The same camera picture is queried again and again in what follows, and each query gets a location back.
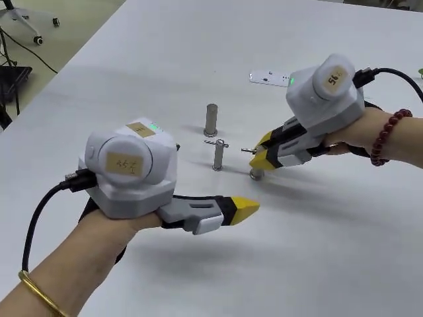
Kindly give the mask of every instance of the silver rod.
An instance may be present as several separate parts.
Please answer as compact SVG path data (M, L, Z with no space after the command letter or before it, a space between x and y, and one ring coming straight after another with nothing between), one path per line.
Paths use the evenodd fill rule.
M224 140L217 140L216 147L214 149L214 162L213 162L213 169L214 170L221 170L222 169L222 162L223 162L223 150L225 149L225 141Z
M208 104L206 114L206 127L204 128L204 135L206 137L215 137L217 135L217 105Z

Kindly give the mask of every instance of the office chair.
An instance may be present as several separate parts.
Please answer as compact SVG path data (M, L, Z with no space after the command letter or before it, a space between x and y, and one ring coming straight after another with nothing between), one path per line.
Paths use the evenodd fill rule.
M35 27L31 25L30 22L28 22L28 20L30 20L31 15L33 15L34 13L37 13L38 11L16 8L13 6L12 0L0 0L0 1L3 1L6 6L6 9L0 10L0 24L3 18L9 18L13 21L17 21L21 23L23 26L25 26L34 34L34 43L37 45L42 45L43 39L41 34L39 33L39 31L37 31ZM53 26L56 28L59 27L60 21L53 14L46 13L46 12L42 12L42 13L39 12L39 13L43 15L51 16Z

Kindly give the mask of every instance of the chair wheel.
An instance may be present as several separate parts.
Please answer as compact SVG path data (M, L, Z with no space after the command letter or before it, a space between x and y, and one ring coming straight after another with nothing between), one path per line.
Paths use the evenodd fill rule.
M42 45L43 44L42 36L36 36L34 38L34 43L37 45Z
M53 25L55 28L58 28L60 26L60 21L58 18L53 18Z

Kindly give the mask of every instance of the forearm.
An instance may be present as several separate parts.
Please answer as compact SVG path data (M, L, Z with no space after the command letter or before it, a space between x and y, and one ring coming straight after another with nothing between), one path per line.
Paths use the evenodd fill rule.
M423 119L403 118L394 127L382 155L423 168Z
M35 284L70 316L78 315L108 275L116 256L136 233L125 221L89 216L98 219L79 225L30 273ZM22 283L0 303L0 316L51 315L47 306Z

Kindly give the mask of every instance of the metal peg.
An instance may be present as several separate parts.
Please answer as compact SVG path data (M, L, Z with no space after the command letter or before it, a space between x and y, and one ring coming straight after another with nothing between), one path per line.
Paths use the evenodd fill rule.
M204 135L206 137L215 137L217 135L217 105L208 104L206 114L206 127L204 128Z
M216 140L216 142L204 141L204 143L215 145L214 162L212 168L216 171L221 170L223 167L223 150L224 148L228 148L229 144L226 144L225 141L222 139L218 139Z
M264 170L260 168L251 168L250 170L250 177L253 180L261 180L264 176Z
M256 155L257 153L261 152L263 149L262 147L258 147L258 149L241 149L241 152L251 153ZM250 177L253 180L261 180L264 176L264 170L261 168L251 168L250 170Z

